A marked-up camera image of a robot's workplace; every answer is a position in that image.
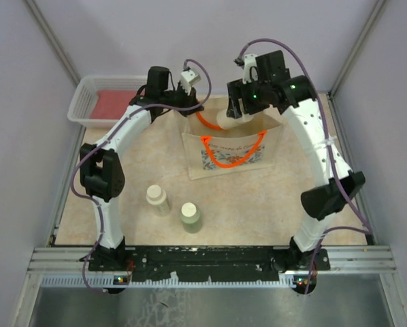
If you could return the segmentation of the white bottle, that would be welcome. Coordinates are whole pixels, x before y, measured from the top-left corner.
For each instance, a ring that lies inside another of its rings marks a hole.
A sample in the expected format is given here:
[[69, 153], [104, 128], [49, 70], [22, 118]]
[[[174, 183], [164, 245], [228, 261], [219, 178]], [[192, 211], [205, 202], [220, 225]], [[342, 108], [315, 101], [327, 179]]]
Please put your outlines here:
[[240, 118], [232, 118], [227, 116], [227, 109], [217, 113], [216, 123], [222, 130], [229, 130], [243, 124], [249, 123], [254, 119], [254, 115], [243, 114]]
[[151, 185], [147, 188], [146, 201], [159, 216], [166, 216], [171, 211], [167, 193], [159, 185]]

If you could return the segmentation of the canvas bag with orange handles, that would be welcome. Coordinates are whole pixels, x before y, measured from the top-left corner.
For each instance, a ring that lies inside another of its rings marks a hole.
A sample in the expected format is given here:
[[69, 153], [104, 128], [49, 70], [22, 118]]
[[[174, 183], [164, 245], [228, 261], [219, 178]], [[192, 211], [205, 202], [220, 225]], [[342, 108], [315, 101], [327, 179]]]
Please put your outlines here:
[[227, 105], [228, 97], [211, 97], [201, 112], [204, 122], [196, 114], [174, 114], [191, 180], [274, 165], [284, 123], [264, 111], [229, 130], [209, 128], [216, 125], [217, 114]]

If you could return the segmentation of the green bottle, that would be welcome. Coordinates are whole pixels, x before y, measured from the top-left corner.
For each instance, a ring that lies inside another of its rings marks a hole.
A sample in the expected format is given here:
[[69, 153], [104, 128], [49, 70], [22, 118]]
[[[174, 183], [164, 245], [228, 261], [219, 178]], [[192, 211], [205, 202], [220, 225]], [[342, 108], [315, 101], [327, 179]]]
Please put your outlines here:
[[180, 209], [180, 220], [183, 228], [191, 234], [197, 233], [202, 227], [201, 211], [192, 203], [184, 203]]

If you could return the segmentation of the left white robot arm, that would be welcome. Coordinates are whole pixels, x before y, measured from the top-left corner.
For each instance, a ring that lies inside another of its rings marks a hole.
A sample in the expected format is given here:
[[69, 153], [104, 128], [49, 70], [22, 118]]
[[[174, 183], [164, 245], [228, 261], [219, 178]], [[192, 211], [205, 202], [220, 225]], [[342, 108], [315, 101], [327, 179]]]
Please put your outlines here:
[[121, 156], [164, 110], [183, 114], [201, 110], [194, 88], [200, 75], [184, 67], [174, 89], [169, 88], [171, 76], [166, 67], [152, 66], [146, 83], [137, 90], [113, 128], [96, 143], [85, 143], [80, 149], [80, 184], [85, 190], [84, 198], [93, 204], [98, 231], [88, 255], [91, 271], [125, 270], [131, 262], [120, 227], [118, 198], [125, 186]]

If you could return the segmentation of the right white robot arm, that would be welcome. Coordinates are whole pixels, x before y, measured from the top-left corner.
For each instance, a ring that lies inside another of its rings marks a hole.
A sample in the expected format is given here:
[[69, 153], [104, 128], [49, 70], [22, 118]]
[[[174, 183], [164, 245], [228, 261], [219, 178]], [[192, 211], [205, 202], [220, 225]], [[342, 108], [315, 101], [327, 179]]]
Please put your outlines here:
[[276, 108], [294, 131], [312, 169], [315, 186], [301, 194], [305, 213], [289, 248], [272, 258], [274, 270], [303, 270], [314, 261], [314, 250], [329, 224], [365, 183], [339, 154], [329, 135], [323, 106], [305, 74], [292, 77], [282, 51], [263, 55], [241, 54], [235, 63], [242, 77], [228, 83], [228, 107], [216, 121], [222, 129], [245, 124]]

